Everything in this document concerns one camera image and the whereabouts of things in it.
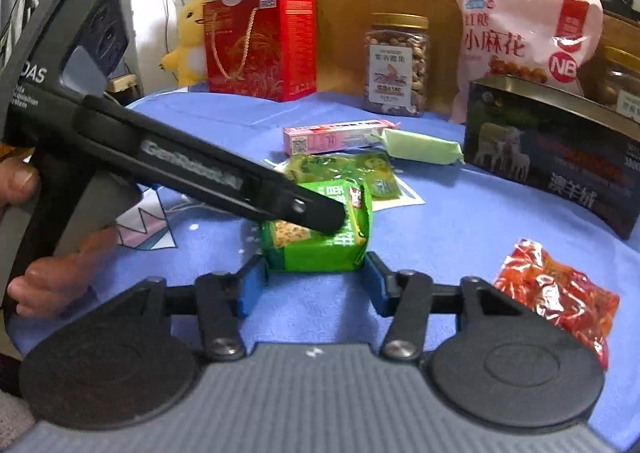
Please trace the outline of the person's left hand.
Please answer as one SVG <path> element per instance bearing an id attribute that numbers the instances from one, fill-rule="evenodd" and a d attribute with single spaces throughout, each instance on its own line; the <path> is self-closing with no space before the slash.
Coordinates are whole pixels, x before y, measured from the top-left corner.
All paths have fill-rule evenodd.
<path id="1" fill-rule="evenodd" d="M 37 170 L 18 157 L 1 163 L 1 208 L 27 202 L 37 190 Z M 56 319 L 74 301 L 85 295 L 99 266 L 117 245 L 114 224 L 90 233 L 79 251 L 61 257 L 44 257 L 32 262 L 26 272 L 8 285 L 21 317 Z"/>

